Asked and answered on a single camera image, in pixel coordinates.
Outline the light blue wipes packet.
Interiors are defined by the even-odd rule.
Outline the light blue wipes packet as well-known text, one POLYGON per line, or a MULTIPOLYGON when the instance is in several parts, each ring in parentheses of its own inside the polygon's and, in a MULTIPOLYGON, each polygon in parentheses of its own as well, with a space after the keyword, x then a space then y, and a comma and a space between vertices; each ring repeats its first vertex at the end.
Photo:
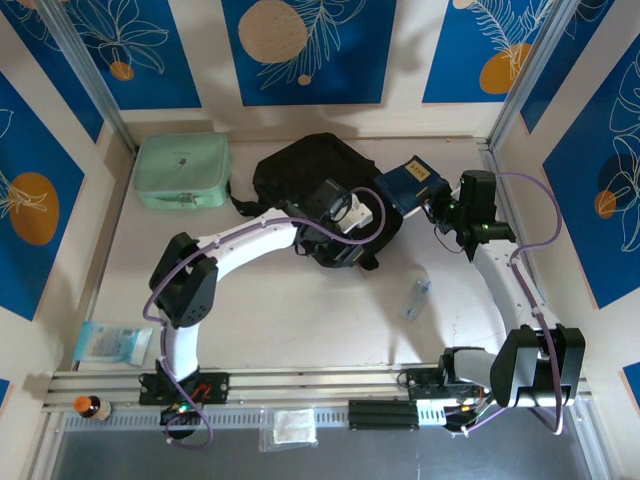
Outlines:
POLYGON ((152 328, 124 328, 84 322, 72 360, 142 366, 152 334, 152 328))

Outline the black ribbed block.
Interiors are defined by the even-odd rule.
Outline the black ribbed block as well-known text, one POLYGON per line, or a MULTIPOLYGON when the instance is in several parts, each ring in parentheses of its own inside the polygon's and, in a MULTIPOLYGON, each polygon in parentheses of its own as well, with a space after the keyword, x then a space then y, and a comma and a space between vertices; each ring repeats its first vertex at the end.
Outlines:
POLYGON ((417 406, 412 401, 350 400, 351 430, 408 430, 419 428, 417 406))

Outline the brown bottle orange cap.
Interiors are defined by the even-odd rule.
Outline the brown bottle orange cap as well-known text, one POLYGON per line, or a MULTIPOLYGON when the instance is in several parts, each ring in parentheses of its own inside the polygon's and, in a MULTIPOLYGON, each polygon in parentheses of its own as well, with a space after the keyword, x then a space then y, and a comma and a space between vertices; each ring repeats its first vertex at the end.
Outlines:
POLYGON ((73 401, 73 409, 86 419, 106 421, 111 416, 111 403, 98 396, 78 396, 73 401))

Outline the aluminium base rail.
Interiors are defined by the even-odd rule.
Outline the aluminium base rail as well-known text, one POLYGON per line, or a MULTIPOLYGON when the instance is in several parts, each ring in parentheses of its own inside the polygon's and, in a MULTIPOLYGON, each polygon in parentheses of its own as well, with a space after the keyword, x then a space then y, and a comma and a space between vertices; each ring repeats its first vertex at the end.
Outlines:
MULTIPOLYGON (((329 406, 349 400, 407 400, 396 383, 399 370, 386 366, 363 369, 230 369, 226 405, 329 406)), ((56 373, 43 402, 47 412, 70 411, 78 396, 95 395, 114 406, 137 408, 142 371, 79 371, 56 373)))

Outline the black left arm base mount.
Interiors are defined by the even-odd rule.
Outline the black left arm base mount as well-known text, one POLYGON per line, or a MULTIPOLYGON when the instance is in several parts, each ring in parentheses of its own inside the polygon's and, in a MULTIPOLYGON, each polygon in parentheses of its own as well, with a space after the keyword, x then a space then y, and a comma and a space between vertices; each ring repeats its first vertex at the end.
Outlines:
POLYGON ((169 406, 184 402, 187 397, 196 404, 225 404, 229 393, 229 380, 230 375, 226 372, 197 371, 179 381, 183 390, 183 393, 180 393, 162 369, 155 373, 144 373, 139 376, 139 404, 169 406))

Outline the mint green pencil case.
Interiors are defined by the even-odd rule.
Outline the mint green pencil case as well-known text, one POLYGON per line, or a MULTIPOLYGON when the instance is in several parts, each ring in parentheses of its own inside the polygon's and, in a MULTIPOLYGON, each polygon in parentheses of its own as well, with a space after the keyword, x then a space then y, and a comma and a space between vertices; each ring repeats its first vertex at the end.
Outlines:
POLYGON ((230 176, 231 154, 224 134, 164 133, 140 145, 133 188, 149 209, 216 208, 227 199, 230 176))

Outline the black fabric backpack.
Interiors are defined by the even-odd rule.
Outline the black fabric backpack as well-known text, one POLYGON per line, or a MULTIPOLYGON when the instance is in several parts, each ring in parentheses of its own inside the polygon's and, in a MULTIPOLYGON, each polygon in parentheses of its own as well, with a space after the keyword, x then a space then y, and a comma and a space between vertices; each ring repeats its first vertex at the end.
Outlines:
POLYGON ((351 193, 366 187, 356 196, 373 213, 364 228, 355 228, 349 238, 361 240, 375 232, 374 240, 362 245, 364 252, 356 265, 367 271, 379 267, 376 255, 399 231, 403 218, 385 198, 374 179, 381 175, 374 161, 362 156, 332 133, 305 136, 261 160, 254 171, 252 184, 258 199, 241 201, 232 198, 236 210, 244 217, 258 217, 270 208, 282 208, 288 214, 288 202, 313 194, 325 180, 333 180, 351 193))

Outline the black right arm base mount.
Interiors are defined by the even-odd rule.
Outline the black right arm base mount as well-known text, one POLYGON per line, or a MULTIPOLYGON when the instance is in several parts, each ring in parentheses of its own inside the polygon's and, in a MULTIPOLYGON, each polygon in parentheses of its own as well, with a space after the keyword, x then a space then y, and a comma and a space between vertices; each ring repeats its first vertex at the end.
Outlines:
POLYGON ((396 383, 408 392, 412 401, 441 400, 451 396, 446 379, 444 371, 439 368, 409 368, 398 373, 396 383))

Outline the aluminium side rail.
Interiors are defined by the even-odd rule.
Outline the aluminium side rail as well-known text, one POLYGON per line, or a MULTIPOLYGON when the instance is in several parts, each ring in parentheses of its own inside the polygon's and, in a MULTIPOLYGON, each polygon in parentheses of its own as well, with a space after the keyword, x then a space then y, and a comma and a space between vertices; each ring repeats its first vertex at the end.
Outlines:
MULTIPOLYGON (((479 143, 478 147, 483 166, 487 170, 490 170, 493 173, 497 173, 500 167, 499 159, 486 143, 479 143)), ((515 204, 511 201, 510 198, 511 180, 511 177, 497 178, 496 202, 498 215, 501 220, 506 221, 510 225, 516 236, 516 242, 518 243, 518 245, 524 245, 525 241, 521 230, 519 216, 517 214, 515 204)), ((527 253, 521 253, 519 255, 519 260, 521 263, 521 265, 519 266, 519 271, 522 275, 527 274, 530 277, 531 291, 538 296, 538 300, 541 302, 541 304, 545 305, 546 299, 544 293, 540 291, 536 283, 536 271, 532 267, 531 261, 527 257, 527 253)))

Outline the small clear plastic bag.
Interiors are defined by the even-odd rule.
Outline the small clear plastic bag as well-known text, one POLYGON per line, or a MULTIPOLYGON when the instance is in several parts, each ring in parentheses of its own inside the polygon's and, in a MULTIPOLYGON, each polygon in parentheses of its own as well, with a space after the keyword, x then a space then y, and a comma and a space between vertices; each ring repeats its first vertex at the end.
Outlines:
POLYGON ((265 408, 260 411, 259 451, 315 447, 317 423, 312 408, 265 408))

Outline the white perforated controller box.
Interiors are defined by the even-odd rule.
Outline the white perforated controller box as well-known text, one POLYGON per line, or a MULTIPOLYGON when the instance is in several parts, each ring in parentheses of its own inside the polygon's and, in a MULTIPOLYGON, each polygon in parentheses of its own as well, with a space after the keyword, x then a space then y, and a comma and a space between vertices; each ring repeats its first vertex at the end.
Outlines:
POLYGON ((420 399, 416 400, 415 404, 420 427, 446 425, 447 416, 444 405, 441 402, 420 399))

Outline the clear plastic bottle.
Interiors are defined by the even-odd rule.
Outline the clear plastic bottle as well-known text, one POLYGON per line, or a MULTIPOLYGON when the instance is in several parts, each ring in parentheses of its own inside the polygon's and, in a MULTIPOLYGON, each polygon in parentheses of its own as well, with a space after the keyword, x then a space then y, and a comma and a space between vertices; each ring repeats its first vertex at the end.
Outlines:
POLYGON ((431 279, 427 273, 417 276, 405 297, 400 315, 408 321, 415 321, 424 310, 431 289, 431 279))

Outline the blue Little Prince book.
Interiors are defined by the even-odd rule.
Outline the blue Little Prince book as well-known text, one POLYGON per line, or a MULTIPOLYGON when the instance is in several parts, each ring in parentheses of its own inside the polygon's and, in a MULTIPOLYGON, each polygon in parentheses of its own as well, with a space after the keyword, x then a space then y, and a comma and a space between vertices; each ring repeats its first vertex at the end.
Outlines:
POLYGON ((439 173, 417 155, 404 164, 377 176, 374 182, 404 218, 420 210, 430 192, 448 184, 439 173))

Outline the aluminium frame post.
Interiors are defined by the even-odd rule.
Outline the aluminium frame post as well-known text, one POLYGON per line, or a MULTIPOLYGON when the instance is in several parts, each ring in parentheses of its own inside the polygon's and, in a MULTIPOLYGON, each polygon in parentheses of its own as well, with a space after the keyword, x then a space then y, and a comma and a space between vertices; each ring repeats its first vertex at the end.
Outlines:
POLYGON ((57 0, 34 0, 36 9, 84 90, 113 133, 135 155, 137 146, 120 109, 83 40, 57 0))
POLYGON ((495 154, 504 143, 512 124, 529 97, 542 70, 547 65, 579 0, 554 0, 525 63, 508 93, 503 107, 487 136, 488 150, 495 154))

